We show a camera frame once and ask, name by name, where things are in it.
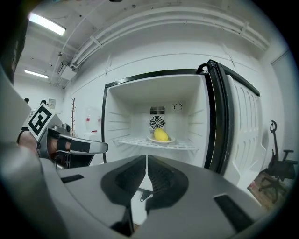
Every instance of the lemon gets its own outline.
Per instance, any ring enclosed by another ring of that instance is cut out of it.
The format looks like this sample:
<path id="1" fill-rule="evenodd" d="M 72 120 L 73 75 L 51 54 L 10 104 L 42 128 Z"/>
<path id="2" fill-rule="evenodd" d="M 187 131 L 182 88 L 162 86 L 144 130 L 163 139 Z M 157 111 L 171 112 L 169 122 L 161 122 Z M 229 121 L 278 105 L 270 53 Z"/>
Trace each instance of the lemon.
<path id="1" fill-rule="evenodd" d="M 158 141 L 168 141 L 168 135 L 163 129 L 155 129 L 154 136 Z"/>

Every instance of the ceiling light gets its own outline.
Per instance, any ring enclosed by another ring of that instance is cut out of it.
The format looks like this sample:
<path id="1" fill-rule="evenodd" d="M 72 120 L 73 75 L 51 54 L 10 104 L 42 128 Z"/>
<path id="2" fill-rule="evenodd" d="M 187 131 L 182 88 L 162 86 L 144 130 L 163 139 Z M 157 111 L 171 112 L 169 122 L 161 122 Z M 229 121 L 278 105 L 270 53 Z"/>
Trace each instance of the ceiling light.
<path id="1" fill-rule="evenodd" d="M 28 74 L 31 74 L 31 75 L 35 75 L 35 76 L 38 76 L 38 77 L 42 77 L 42 78 L 48 79 L 48 76 L 43 75 L 43 74 L 39 74 L 39 73 L 36 73 L 36 72 L 33 72 L 33 71 L 30 71 L 30 70 L 25 70 L 25 72 L 28 73 Z"/>
<path id="2" fill-rule="evenodd" d="M 47 29 L 50 29 L 51 31 L 53 32 L 56 32 L 57 34 L 59 35 L 63 35 L 63 33 L 65 32 L 65 28 L 57 25 L 56 23 L 44 18 L 44 17 L 41 17 L 39 15 L 36 15 L 34 13 L 30 13 L 29 15 L 29 21 L 32 21 L 32 22 L 35 22 Z"/>

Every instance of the black chair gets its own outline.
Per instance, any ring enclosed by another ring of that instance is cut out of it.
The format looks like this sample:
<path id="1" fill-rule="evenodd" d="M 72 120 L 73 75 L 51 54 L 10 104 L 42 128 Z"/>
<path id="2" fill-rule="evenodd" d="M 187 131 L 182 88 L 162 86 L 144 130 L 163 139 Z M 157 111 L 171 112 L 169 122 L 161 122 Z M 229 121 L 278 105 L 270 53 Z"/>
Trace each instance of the black chair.
<path id="1" fill-rule="evenodd" d="M 275 154 L 272 151 L 272 159 L 269 163 L 268 168 L 264 171 L 270 176 L 275 177 L 276 179 L 271 179 L 264 177 L 262 179 L 262 182 L 264 180 L 267 180 L 270 182 L 270 184 L 266 186 L 262 186 L 259 188 L 259 192 L 266 188 L 274 188 L 275 189 L 275 199 L 272 200 L 272 203 L 275 203 L 278 199 L 278 190 L 281 189 L 284 193 L 286 193 L 286 190 L 283 186 L 281 186 L 279 180 L 282 182 L 285 180 L 285 178 L 288 179 L 294 179 L 296 177 L 295 168 L 294 165 L 298 164 L 297 161 L 287 160 L 286 157 L 289 153 L 293 153 L 293 150 L 284 150 L 285 156 L 282 161 L 278 160 L 278 148 L 277 148 L 277 142 L 276 142 L 276 135 L 275 131 L 277 129 L 276 122 L 272 121 L 272 124 L 270 126 L 271 133 L 274 135 L 274 143 L 275 143 Z"/>

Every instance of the refrigerator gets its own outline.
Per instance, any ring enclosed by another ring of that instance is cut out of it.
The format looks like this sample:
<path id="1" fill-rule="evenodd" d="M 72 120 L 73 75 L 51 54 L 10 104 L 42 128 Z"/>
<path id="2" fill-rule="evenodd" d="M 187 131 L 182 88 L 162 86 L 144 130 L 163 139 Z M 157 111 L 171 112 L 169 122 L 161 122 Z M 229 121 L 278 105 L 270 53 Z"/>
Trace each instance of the refrigerator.
<path id="1" fill-rule="evenodd" d="M 246 193 L 266 153 L 259 91 L 213 60 L 198 69 L 148 72 L 105 85 L 101 127 L 109 145 L 104 163 L 157 155 L 212 170 Z M 156 128 L 175 141 L 151 141 Z M 146 175 L 131 201 L 136 224 L 146 219 L 151 196 Z"/>

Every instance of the wire shelf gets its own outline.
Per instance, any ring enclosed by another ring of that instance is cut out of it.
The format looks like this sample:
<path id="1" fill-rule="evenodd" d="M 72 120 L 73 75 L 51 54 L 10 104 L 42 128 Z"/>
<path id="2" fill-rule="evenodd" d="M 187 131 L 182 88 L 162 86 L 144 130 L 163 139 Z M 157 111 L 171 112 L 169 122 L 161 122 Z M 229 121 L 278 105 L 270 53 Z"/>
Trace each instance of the wire shelf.
<path id="1" fill-rule="evenodd" d="M 124 137 L 113 140 L 117 143 L 131 144 L 150 148 L 175 149 L 175 150 L 198 150 L 190 140 L 175 140 L 169 144 L 158 144 L 150 141 L 147 137 Z"/>

